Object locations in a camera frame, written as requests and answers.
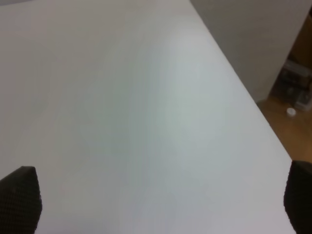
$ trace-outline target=small white object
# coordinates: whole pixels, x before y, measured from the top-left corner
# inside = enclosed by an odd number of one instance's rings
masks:
[[[296,110],[294,108],[287,108],[287,116],[294,117],[296,115]]]

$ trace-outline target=white table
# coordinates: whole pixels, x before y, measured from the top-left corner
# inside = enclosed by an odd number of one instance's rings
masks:
[[[38,234],[290,234],[291,160],[187,0],[0,7],[0,177]]]

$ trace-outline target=white bottle cap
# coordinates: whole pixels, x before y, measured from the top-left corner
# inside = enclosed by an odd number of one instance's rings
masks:
[[[294,108],[287,108],[287,116],[294,117],[296,115],[296,110]]]

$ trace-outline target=wooden floor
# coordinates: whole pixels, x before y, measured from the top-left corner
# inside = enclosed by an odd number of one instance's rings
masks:
[[[258,106],[290,157],[312,163],[312,111],[297,110],[295,117],[288,117],[286,109],[291,106],[274,97]]]

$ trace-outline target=white tabletop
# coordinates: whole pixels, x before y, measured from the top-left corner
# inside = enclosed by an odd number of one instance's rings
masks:
[[[290,234],[291,160],[187,0],[0,7],[0,177],[38,234]]]

